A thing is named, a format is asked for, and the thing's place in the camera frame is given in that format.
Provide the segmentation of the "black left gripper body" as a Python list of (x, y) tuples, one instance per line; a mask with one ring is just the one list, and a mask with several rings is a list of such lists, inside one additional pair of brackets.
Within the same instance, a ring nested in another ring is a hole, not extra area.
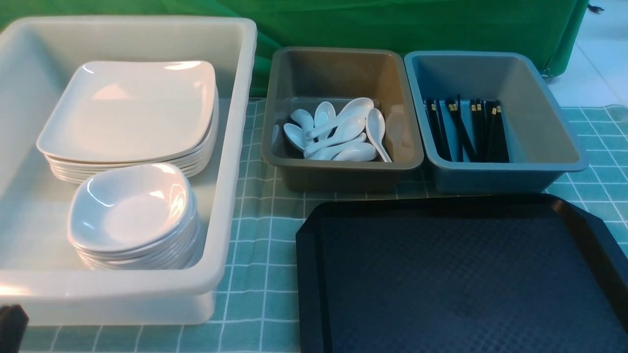
[(0, 309), (0, 352), (18, 353), (22, 344), (29, 317), (18, 304), (2, 306)]

